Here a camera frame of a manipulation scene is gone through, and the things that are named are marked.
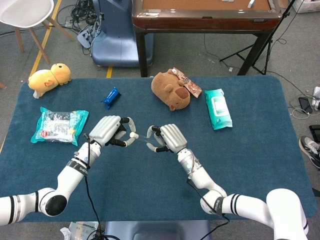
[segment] floor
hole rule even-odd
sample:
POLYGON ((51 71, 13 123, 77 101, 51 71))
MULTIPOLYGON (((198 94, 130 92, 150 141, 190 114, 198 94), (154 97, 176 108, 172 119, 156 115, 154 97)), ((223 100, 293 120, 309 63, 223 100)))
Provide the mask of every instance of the floor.
MULTIPOLYGON (((75 3, 76 0, 63 0, 59 9, 75 3)), ((63 22, 68 11, 61 12, 59 21, 63 22)), ((288 26, 294 17, 294 10, 279 27, 275 36, 279 36, 288 26)), ((320 12, 298 14, 287 32, 283 35, 286 44, 276 43, 272 49, 269 61, 269 71, 277 72, 289 81, 294 83, 305 93, 312 93, 315 86, 320 86, 320 12)), ((0 24, 0 34, 13 31, 13 28, 0 24)), ((40 41, 44 38, 46 29, 35 30, 40 41)), ((0 36, 0 82, 7 88, 0 89, 0 143, 5 139, 12 114, 17 101, 21 84, 28 80, 31 69, 34 65, 38 48, 28 32, 21 34, 24 44, 24 53, 21 53, 14 34, 0 36)), ((220 57, 227 56, 241 48, 252 44, 255 40, 251 35, 227 35, 207 34, 205 37, 207 49, 220 57)), ((166 71, 173 66, 184 71, 188 76, 234 76, 238 68, 232 71, 219 63, 218 59, 208 53, 204 48, 203 34, 157 34, 155 36, 155 58, 153 65, 149 68, 149 75, 154 76, 158 72, 166 71)), ((64 37, 57 29, 52 29, 45 46, 52 64, 63 62, 72 71, 72 78, 105 78, 107 67, 96 66, 90 56, 83 55, 82 48, 78 42, 71 42, 64 37)), ((263 66, 264 58, 258 62, 263 66)), ((226 61, 229 66, 241 66, 242 61, 232 57, 226 61)), ((41 58, 38 70, 49 69, 41 58)), ((251 69, 248 75, 256 75, 257 72, 251 69)), ((139 77, 138 68, 115 67, 112 77, 139 77)), ((282 77, 282 83, 286 100, 292 100, 292 104, 298 104, 297 95, 299 91, 282 77)), ((298 120, 291 117, 297 137, 302 135, 310 136, 308 126, 319 124, 319 116, 311 116, 306 120, 298 120)), ((308 172, 311 184, 314 188, 320 189, 320 171, 310 163, 307 157, 303 156, 305 167, 308 172)), ((308 220, 309 240, 317 240, 320 235, 320 213, 308 220)), ((212 227, 221 221, 212 221, 212 227)), ((62 227, 68 227, 69 222, 40 222, 40 223, 15 223, 0 227, 1 240, 61 240, 62 227)), ((213 234, 217 240, 269 240, 272 239, 272 229, 254 222, 252 220, 234 220, 227 226, 219 228, 213 234)))

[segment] teal snack bag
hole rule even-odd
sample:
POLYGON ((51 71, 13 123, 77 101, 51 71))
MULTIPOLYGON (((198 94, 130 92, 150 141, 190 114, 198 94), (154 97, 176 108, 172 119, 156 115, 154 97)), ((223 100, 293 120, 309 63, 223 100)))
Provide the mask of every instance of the teal snack bag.
POLYGON ((89 112, 84 110, 62 112, 40 107, 41 117, 31 143, 61 142, 78 146, 78 136, 86 123, 89 112))
POLYGON ((204 91, 204 94, 213 129, 232 128, 232 120, 224 97, 224 91, 220 88, 204 91))

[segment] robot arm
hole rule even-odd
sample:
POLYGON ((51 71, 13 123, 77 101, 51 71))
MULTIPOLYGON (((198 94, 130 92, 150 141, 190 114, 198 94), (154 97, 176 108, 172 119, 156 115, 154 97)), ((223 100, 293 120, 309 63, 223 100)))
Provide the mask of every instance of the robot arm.
POLYGON ((255 220, 274 229, 274 239, 306 240, 308 223, 299 197, 288 189, 268 193, 267 204, 255 197, 240 194, 227 196, 226 192, 208 175, 197 157, 187 149, 187 140, 175 124, 152 126, 163 138, 162 149, 178 155, 178 162, 198 189, 208 189, 200 205, 208 214, 235 214, 255 220))
POLYGON ((133 138, 121 141, 126 133, 122 124, 128 123, 132 132, 136 127, 131 118, 120 116, 105 116, 89 134, 90 145, 84 143, 74 153, 57 177, 57 189, 43 188, 26 195, 15 195, 0 198, 0 226, 21 221, 28 213, 41 212, 49 217, 61 214, 69 201, 70 195, 78 186, 88 170, 100 156, 100 148, 107 145, 127 147, 134 141, 133 138), (88 153, 90 146, 90 162, 88 166, 88 153))

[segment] wooden chair leg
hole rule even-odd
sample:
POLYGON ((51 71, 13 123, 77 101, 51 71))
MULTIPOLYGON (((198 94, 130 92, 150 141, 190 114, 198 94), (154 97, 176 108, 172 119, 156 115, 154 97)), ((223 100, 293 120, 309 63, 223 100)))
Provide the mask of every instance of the wooden chair leg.
POLYGON ((31 36, 33 37, 36 45, 38 46, 38 48, 39 48, 39 50, 40 50, 40 52, 42 53, 45 62, 46 62, 47 64, 50 64, 49 57, 48 57, 48 55, 46 54, 45 50, 42 48, 41 43, 39 42, 35 31, 30 27, 30 28, 29 28, 29 32, 31 33, 31 36))
POLYGON ((15 31, 16 39, 18 40, 20 51, 23 53, 25 50, 24 50, 24 44, 22 42, 22 38, 20 34, 20 28, 14 27, 14 31, 15 31))
POLYGON ((7 88, 7 86, 4 85, 2 82, 0 82, 0 89, 6 89, 6 88, 7 88))
POLYGON ((45 21, 43 21, 42 24, 43 24, 47 29, 49 29, 49 25, 48 25, 45 21))
POLYGON ((50 23, 52 23, 52 25, 54 25, 57 29, 59 29, 64 35, 66 35, 67 38, 69 38, 72 41, 75 41, 76 39, 74 38, 74 36, 72 36, 70 33, 68 33, 66 30, 64 30, 64 28, 62 26, 59 25, 59 23, 57 23, 56 20, 52 19, 50 16, 48 16, 46 18, 50 23))

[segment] black tripod stand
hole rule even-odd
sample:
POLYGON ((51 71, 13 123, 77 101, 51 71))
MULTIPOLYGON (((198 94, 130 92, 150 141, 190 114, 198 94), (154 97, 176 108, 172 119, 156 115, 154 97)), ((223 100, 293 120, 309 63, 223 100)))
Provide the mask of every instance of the black tripod stand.
MULTIPOLYGON (((279 24, 276 26, 276 28, 273 30, 272 34, 269 36, 268 40, 265 42, 263 48, 261 48, 261 51, 259 52, 258 56, 256 57, 256 59, 254 60, 253 64, 251 65, 255 70, 257 70, 260 74, 262 75, 266 75, 267 74, 267 67, 268 67, 268 62, 269 62, 269 58, 270 58, 270 53, 271 53, 271 43, 273 42, 272 38, 275 34, 275 32, 277 31, 278 27, 280 26, 280 24, 282 23, 282 21, 290 15, 289 10, 291 9, 292 5, 295 3, 296 0, 291 0, 289 6, 286 8, 286 10, 284 11, 284 13, 282 14, 282 18, 279 22, 279 24), (264 70, 260 70, 258 69, 255 64, 257 62, 257 60, 260 58, 260 55, 262 54, 263 50, 266 48, 266 46, 268 45, 267 51, 266 51, 266 59, 265 59, 265 65, 264 65, 264 70)), ((239 58, 241 58, 243 61, 246 60, 243 56, 240 55, 241 52, 252 48, 254 45, 250 45, 245 47, 244 49, 241 49, 240 51, 235 52, 234 54, 231 54, 230 56, 227 56, 225 58, 220 59, 220 62, 234 56, 237 55, 239 58)))

